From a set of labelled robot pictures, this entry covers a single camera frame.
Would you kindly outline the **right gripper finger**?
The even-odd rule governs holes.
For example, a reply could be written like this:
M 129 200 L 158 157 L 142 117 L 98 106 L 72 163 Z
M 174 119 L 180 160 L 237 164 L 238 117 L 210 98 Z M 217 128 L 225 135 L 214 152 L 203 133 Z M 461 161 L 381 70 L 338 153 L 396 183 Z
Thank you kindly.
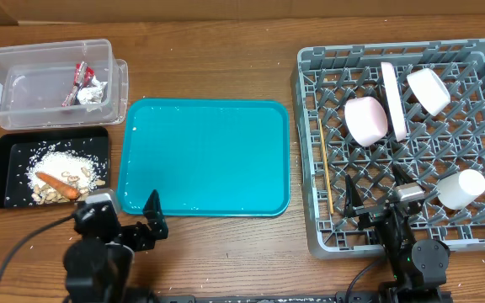
M 359 217 L 361 211 L 364 209 L 363 202 L 360 198 L 353 179 L 345 176 L 345 198 L 344 198 L 344 216 L 345 217 Z
M 398 164 L 392 164 L 392 174 L 394 176 L 396 186 L 414 182 L 414 180 Z

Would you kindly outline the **orange carrot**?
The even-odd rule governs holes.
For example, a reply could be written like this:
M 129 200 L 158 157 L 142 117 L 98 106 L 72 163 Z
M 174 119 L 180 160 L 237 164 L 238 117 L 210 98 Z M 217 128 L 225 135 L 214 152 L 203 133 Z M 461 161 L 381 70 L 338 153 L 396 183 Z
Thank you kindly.
M 80 197 L 78 189 L 72 187 L 69 184 L 63 183 L 61 180 L 43 172 L 37 172 L 36 177 L 50 185 L 55 191 L 61 194 L 63 197 L 75 200 Z

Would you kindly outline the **white round plate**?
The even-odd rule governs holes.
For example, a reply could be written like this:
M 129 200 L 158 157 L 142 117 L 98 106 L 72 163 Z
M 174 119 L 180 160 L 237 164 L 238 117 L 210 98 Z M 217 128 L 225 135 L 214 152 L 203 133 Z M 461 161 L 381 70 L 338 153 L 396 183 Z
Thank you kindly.
M 394 135 L 397 141 L 403 141 L 406 139 L 408 132 L 394 66 L 390 62 L 382 62 L 381 73 Z

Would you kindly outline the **white paper cup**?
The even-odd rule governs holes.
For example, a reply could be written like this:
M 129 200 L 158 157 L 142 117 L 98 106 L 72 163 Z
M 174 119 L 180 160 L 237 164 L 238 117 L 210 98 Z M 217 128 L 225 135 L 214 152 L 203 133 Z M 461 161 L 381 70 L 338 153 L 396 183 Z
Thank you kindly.
M 485 177 L 474 169 L 466 169 L 441 179 L 436 189 L 443 206 L 461 210 L 484 193 Z

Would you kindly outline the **pink bowl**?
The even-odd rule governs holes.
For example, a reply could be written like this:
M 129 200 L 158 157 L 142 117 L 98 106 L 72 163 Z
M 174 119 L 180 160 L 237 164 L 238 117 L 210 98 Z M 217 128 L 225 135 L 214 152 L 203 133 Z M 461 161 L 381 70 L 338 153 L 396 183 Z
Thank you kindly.
M 376 143 L 388 131 L 385 110 L 373 97 L 348 100 L 344 107 L 344 119 L 353 139 L 363 147 Z

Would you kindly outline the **wooden chopstick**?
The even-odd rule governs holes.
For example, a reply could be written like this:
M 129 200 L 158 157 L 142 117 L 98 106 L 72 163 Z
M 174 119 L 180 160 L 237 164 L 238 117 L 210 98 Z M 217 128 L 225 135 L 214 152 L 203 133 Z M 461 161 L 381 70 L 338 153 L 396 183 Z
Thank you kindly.
M 324 171 L 325 181 L 326 181 L 328 210 L 329 210 L 330 215 L 333 215 L 334 214 L 333 195 L 332 195 L 332 189 L 331 189 L 331 184 L 330 184 L 330 176 L 329 176 L 329 171 L 328 171 L 327 147 L 326 147 L 326 142 L 324 140 L 322 121 L 319 117 L 317 117 L 317 126 L 318 126 L 318 130 L 319 130 L 319 135 L 320 135 L 320 147 L 321 147 L 321 153 L 322 153 L 323 171 Z

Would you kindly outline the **white bowl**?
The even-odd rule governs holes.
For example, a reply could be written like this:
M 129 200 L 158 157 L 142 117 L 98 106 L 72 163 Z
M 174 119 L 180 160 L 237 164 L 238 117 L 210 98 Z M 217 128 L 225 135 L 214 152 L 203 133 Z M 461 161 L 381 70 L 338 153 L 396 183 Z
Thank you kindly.
M 407 80 L 417 100 L 432 116 L 439 114 L 450 103 L 447 87 L 433 70 L 424 68 L 410 73 Z

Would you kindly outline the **aluminium foil ball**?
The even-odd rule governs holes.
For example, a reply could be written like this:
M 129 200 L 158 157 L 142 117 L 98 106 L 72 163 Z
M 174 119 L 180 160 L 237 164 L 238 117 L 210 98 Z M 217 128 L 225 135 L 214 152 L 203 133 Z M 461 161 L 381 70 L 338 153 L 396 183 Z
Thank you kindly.
M 104 89 L 107 82 L 101 82 L 95 77 L 87 87 L 81 88 L 77 93 L 77 101 L 80 104 L 98 104 L 104 97 Z

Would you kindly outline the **red snack wrapper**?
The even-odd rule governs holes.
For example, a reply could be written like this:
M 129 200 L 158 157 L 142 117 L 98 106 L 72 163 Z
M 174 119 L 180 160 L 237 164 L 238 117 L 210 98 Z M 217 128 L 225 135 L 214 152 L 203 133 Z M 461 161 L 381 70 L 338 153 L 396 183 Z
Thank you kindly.
M 76 65 L 71 92 L 66 96 L 62 107 L 74 105 L 77 101 L 77 94 L 82 88 L 87 87 L 94 77 L 94 71 L 85 61 Z

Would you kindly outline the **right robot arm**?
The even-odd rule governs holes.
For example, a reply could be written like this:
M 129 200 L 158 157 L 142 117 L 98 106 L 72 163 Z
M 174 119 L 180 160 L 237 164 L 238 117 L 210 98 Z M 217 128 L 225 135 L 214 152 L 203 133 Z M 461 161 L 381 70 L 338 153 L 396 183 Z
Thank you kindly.
M 385 256 L 361 270 L 336 298 L 342 302 L 452 302 L 451 293 L 440 290 L 446 283 L 449 247 L 435 239 L 416 239 L 409 224 L 422 210 L 426 192 L 400 166 L 393 165 L 392 172 L 393 198 L 371 207 L 363 205 L 354 181 L 345 177 L 344 215 L 358 218 L 360 231 L 372 228 Z M 384 260 L 389 261 L 394 280 L 381 283 L 374 292 L 354 292 L 356 282 Z

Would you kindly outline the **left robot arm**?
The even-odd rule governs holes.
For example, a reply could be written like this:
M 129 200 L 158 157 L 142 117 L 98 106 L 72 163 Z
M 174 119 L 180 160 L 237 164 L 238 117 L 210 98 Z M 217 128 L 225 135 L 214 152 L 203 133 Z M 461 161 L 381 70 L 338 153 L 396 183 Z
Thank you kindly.
M 152 250 L 168 237 L 159 193 L 150 194 L 142 214 L 145 223 L 123 226 L 120 204 L 111 189 L 101 189 L 78 204 L 74 230 L 82 239 L 63 257 L 65 286 L 71 302 L 158 302 L 152 290 L 128 285 L 137 252 Z

